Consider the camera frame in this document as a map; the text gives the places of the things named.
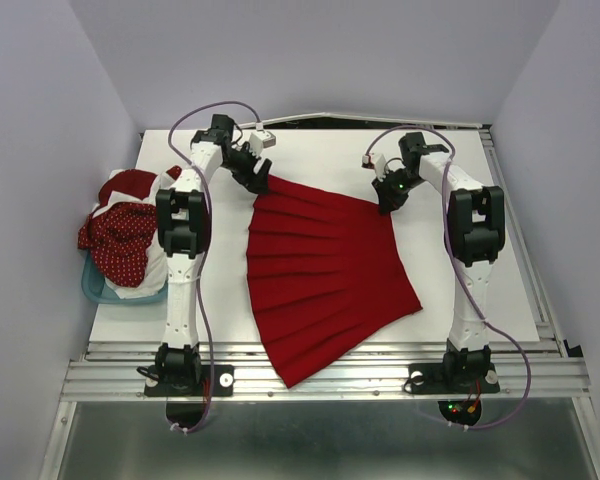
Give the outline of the plain red skirt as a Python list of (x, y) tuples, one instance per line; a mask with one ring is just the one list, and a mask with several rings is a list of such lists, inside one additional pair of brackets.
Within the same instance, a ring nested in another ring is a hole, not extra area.
[(259, 338), (288, 388), (422, 309), (392, 219), (369, 201), (270, 177), (246, 261)]

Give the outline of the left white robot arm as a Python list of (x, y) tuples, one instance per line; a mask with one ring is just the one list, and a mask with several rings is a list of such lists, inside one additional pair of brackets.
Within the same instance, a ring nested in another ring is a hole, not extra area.
[(213, 115), (210, 127), (194, 134), (190, 153), (183, 157), (187, 166), (155, 197), (157, 238), (167, 261), (167, 316), (149, 378), (182, 394), (203, 392), (213, 384), (200, 358), (196, 326), (200, 276), (211, 244), (210, 181), (224, 168), (247, 191), (268, 191), (272, 162), (261, 154), (276, 138), (257, 120), (249, 138), (239, 143), (234, 140), (237, 128), (231, 117)]

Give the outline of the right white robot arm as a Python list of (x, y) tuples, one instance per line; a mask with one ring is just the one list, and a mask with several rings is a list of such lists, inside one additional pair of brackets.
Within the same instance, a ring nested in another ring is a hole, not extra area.
[(431, 185), (441, 197), (443, 241), (455, 276), (453, 319), (443, 358), (414, 364), (404, 388), (416, 395), (462, 394), (479, 387), (496, 392), (486, 294), (506, 240), (504, 192), (456, 165), (456, 149), (448, 139), (429, 144), (423, 133), (409, 132), (398, 145), (397, 167), (372, 147), (362, 156), (363, 167), (375, 174), (372, 186), (379, 211), (392, 213), (416, 187)]

